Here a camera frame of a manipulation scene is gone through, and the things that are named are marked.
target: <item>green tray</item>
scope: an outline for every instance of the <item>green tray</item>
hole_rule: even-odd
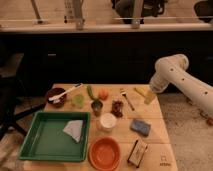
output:
[[[70,120],[83,120],[79,143],[63,132]],[[90,115],[87,112],[37,112],[19,153],[20,160],[85,160]]]

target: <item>fork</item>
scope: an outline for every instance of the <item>fork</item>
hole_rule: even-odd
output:
[[[128,99],[127,95],[126,95],[126,91],[123,88],[121,88],[120,89],[120,93],[126,99],[128,105],[130,106],[130,108],[132,109],[132,111],[134,111],[135,108],[133,107],[132,103],[129,101],[129,99]]]

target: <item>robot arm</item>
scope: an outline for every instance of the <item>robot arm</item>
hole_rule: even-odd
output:
[[[188,59],[183,54],[158,59],[150,88],[155,93],[162,93],[172,83],[206,114],[213,115],[213,87],[188,74],[185,71],[188,66]]]

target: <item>wooden table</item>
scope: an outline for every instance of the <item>wooden table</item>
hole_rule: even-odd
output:
[[[143,171],[176,171],[177,165],[175,157],[170,144],[169,136],[166,130],[166,126],[161,113],[158,99],[155,98],[149,105],[144,104],[144,97],[138,94],[134,87],[142,87],[145,90],[149,89],[148,85],[112,85],[112,84],[96,84],[91,85],[94,95],[97,95],[101,89],[109,91],[109,97],[106,101],[103,101],[102,113],[110,112],[113,100],[122,100],[124,103],[123,117],[118,118],[116,128],[112,132],[104,132],[97,128],[96,117],[90,107],[92,100],[87,94],[86,87],[83,87],[68,94],[67,101],[62,108],[53,108],[50,104],[46,104],[45,111],[88,111],[91,115],[90,130],[88,147],[91,141],[97,137],[109,136],[114,138],[121,148],[121,161],[117,170],[130,171],[130,170],[143,170]],[[63,87],[68,89],[71,84],[55,84],[54,87]],[[127,92],[127,96],[135,107],[135,111],[132,111],[127,104],[127,101],[120,95],[120,88],[124,88]],[[76,94],[83,94],[85,98],[85,104],[82,109],[77,109],[72,106],[71,99]],[[130,123],[133,118],[143,119],[145,122],[151,124],[151,131],[148,137],[143,137],[136,132],[130,130]],[[148,151],[145,153],[143,160],[140,164],[140,168],[136,169],[134,166],[130,166],[127,163],[128,156],[131,152],[134,142],[137,139],[148,143]],[[95,170],[88,161],[88,157],[84,162],[72,163],[72,162],[46,162],[46,161],[23,161],[23,170],[39,170],[39,171],[77,171],[77,170]]]

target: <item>orange bowl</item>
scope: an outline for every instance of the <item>orange bowl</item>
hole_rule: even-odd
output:
[[[100,171],[115,170],[120,161],[120,147],[110,137],[101,137],[91,143],[89,160],[94,168]]]
[[[62,107],[67,99],[67,95],[63,95],[62,97],[59,98],[57,102],[54,101],[49,101],[49,98],[58,94],[63,93],[65,90],[60,87],[52,88],[50,89],[46,95],[45,95],[45,100],[47,103],[53,105],[54,107]]]

